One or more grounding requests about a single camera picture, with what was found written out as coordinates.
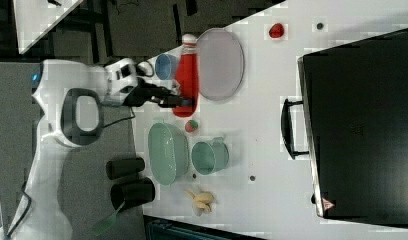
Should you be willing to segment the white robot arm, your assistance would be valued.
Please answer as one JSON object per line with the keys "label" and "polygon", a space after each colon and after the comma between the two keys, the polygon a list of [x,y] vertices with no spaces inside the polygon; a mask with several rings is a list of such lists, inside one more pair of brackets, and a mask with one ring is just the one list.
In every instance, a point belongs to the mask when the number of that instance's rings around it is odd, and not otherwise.
{"label": "white robot arm", "polygon": [[57,192],[67,155],[96,142],[104,130],[102,108],[191,106],[194,99],[145,81],[146,70],[129,58],[106,66],[47,59],[31,78],[32,98],[43,111],[36,125],[36,149],[22,197],[0,240],[71,240],[72,226]]}

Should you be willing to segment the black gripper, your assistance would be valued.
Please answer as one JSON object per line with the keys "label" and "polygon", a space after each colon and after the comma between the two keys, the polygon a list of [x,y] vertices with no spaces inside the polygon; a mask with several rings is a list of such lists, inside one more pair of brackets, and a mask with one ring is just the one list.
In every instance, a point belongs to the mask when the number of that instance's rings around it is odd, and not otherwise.
{"label": "black gripper", "polygon": [[162,86],[147,83],[143,78],[138,79],[138,85],[125,98],[123,105],[128,107],[140,107],[145,102],[158,103],[162,108],[189,107],[195,101],[182,96],[170,95],[169,90]]}

